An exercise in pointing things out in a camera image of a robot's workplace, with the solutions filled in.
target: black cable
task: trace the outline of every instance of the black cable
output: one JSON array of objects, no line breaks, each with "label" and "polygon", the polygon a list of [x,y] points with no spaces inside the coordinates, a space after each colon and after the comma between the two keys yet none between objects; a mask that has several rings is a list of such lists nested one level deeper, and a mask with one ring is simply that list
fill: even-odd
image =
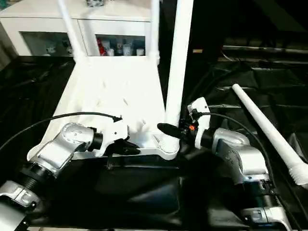
[{"label": "black cable", "polygon": [[104,117],[109,117],[112,118],[114,120],[114,122],[121,120],[122,118],[116,117],[116,116],[112,116],[112,115],[108,115],[108,114],[104,114],[104,113],[99,113],[99,112],[74,112],[74,113],[68,113],[68,114],[62,114],[62,115],[56,115],[47,119],[43,119],[39,122],[36,122],[34,124],[32,124],[31,126],[21,130],[20,132],[16,133],[15,135],[13,135],[12,137],[10,137],[1,147],[0,147],[0,152],[12,141],[14,140],[17,136],[19,136],[20,134],[24,133],[25,131],[28,131],[29,129],[32,129],[33,127],[40,125],[42,123],[54,120],[54,119],[60,119],[60,118],[64,118],[64,117],[69,117],[69,116],[78,116],[78,115],[93,115],[93,116],[104,116]]},{"label": "black cable", "polygon": [[[219,114],[219,113],[213,113],[213,112],[202,112],[202,113],[198,113],[198,115],[199,116],[219,116],[219,117],[222,117],[222,118],[225,118],[225,119],[228,119],[228,120],[230,120],[230,121],[232,121],[233,123],[235,123],[235,124],[237,124],[237,125],[239,125],[240,127],[242,127],[246,132],[248,132],[248,134],[249,135],[251,135],[254,139],[255,139],[255,141],[258,143],[258,145],[260,146],[260,149],[261,149],[261,151],[262,151],[262,153],[263,153],[263,156],[264,156],[264,158],[265,158],[265,162],[266,162],[266,164],[267,164],[267,168],[268,168],[268,171],[269,171],[269,177],[270,177],[270,179],[272,180],[272,182],[273,182],[273,186],[275,187],[275,189],[277,189],[277,184],[276,184],[276,182],[275,182],[275,179],[274,179],[274,174],[273,174],[273,169],[272,169],[272,167],[271,167],[271,165],[270,165],[270,156],[269,156],[269,154],[267,153],[267,151],[266,151],[266,149],[265,149],[265,147],[264,147],[264,145],[261,143],[261,141],[260,141],[260,139],[249,129],[249,128],[247,128],[244,124],[242,124],[241,122],[239,122],[239,121],[237,121],[236,119],[233,119],[232,117],[230,117],[230,116],[227,116],[227,115],[222,115],[222,114]],[[280,196],[277,196],[277,198],[279,199],[279,201],[281,202],[281,204],[282,204],[282,206],[284,207],[284,209],[285,209],[285,211],[290,215],[290,217],[292,218],[292,220],[293,220],[293,222],[294,222],[294,224],[297,226],[297,228],[298,228],[298,230],[302,230],[301,228],[300,228],[300,225],[298,224],[298,222],[297,222],[297,220],[295,219],[295,217],[293,216],[293,214],[291,213],[291,211],[289,210],[289,208],[286,206],[286,203],[282,200],[282,198],[280,197]],[[295,200],[296,200],[296,202],[298,203],[298,206],[299,206],[299,208],[302,210],[302,213],[303,214],[305,214],[306,212],[305,212],[305,210],[303,209],[304,207],[303,207],[303,205],[300,203],[300,201],[299,200],[297,200],[296,199],[296,197],[295,197]]]}]

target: wrinkled black cover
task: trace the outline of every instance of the wrinkled black cover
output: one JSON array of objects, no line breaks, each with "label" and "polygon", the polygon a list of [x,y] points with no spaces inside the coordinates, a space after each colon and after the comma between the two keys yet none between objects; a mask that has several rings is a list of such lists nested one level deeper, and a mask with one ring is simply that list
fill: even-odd
[{"label": "wrinkled black cover", "polygon": [[[18,57],[0,72],[0,144],[51,117],[74,68],[72,58]],[[48,123],[16,138],[0,160],[0,183],[10,178],[42,139]]]},{"label": "wrinkled black cover", "polygon": [[[52,115],[73,66],[71,59],[29,57],[17,60],[0,73],[6,78],[6,81],[0,79],[1,130],[5,131],[1,143],[21,128]],[[257,130],[274,163],[279,193],[302,227],[307,228],[280,172],[305,207],[308,207],[307,192],[294,185],[284,163],[241,107],[230,89],[235,82],[245,87],[306,160],[307,67],[189,62],[183,95],[183,111],[188,102],[205,96],[212,112],[232,116]],[[17,139],[1,154],[2,180],[25,160],[28,149],[39,142],[46,126]],[[211,126],[242,132],[238,126],[214,117]],[[236,216],[236,201],[240,198],[232,182],[222,174],[223,167],[221,160],[209,150],[192,149],[186,144],[173,161],[158,156],[74,161],[50,189],[51,202],[39,207],[31,222],[37,226],[92,229],[243,230],[247,227]]]}]

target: robotic arm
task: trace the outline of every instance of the robotic arm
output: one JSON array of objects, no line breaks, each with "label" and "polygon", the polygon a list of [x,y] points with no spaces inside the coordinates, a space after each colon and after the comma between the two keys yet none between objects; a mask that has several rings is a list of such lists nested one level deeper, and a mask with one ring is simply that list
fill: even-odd
[{"label": "robotic arm", "polygon": [[122,120],[105,134],[81,124],[66,124],[59,134],[45,144],[19,172],[16,181],[8,180],[0,187],[0,230],[27,229],[27,211],[41,201],[41,195],[72,160],[74,153],[103,150],[114,141],[128,137]]},{"label": "robotic arm", "polygon": [[[195,126],[190,126],[189,134],[194,138],[196,148],[210,148],[229,167],[231,178],[237,188],[240,213],[243,220],[252,227],[268,228],[281,225],[291,231],[284,208],[269,177],[262,153],[250,145],[249,139],[238,132],[223,128],[210,128],[210,115],[204,98],[188,105],[188,111]],[[169,124],[157,126],[163,133],[176,138],[186,138],[187,131],[181,131]]]}]

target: glass cabinet door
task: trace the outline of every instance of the glass cabinet door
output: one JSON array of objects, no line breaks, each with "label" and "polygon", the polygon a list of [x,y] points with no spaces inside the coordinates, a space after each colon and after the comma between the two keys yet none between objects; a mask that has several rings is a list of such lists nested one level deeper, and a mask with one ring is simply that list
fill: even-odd
[{"label": "glass cabinet door", "polygon": [[95,35],[100,56],[143,56],[145,36]]},{"label": "glass cabinet door", "polygon": [[62,32],[20,32],[33,56],[73,56],[68,35]]}]

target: white plastic rod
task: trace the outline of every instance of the white plastic rod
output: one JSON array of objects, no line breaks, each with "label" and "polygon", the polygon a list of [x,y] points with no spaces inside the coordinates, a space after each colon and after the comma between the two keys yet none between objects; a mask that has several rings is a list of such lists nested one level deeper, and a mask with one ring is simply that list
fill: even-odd
[{"label": "white plastic rod", "polygon": [[[179,125],[180,119],[192,13],[193,0],[178,0],[165,113],[165,122],[175,126]],[[173,159],[179,151],[180,141],[164,135],[159,146],[169,154],[169,159]]]},{"label": "white plastic rod", "polygon": [[76,63],[83,63],[86,55],[83,52],[80,46],[80,43],[77,39],[77,35],[75,33],[73,23],[69,16],[64,0],[58,0],[58,6],[59,6],[59,10],[62,15],[62,19],[64,20],[64,23],[67,29],[67,35],[68,35],[69,41],[73,48],[74,60]]},{"label": "white plastic rod", "polygon": [[289,168],[289,173],[295,183],[297,185],[307,184],[308,165],[301,160],[293,148],[249,98],[244,90],[238,84],[234,84],[232,88]]},{"label": "white plastic rod", "polygon": [[151,45],[150,58],[153,58],[159,64],[159,0],[151,0]]}]

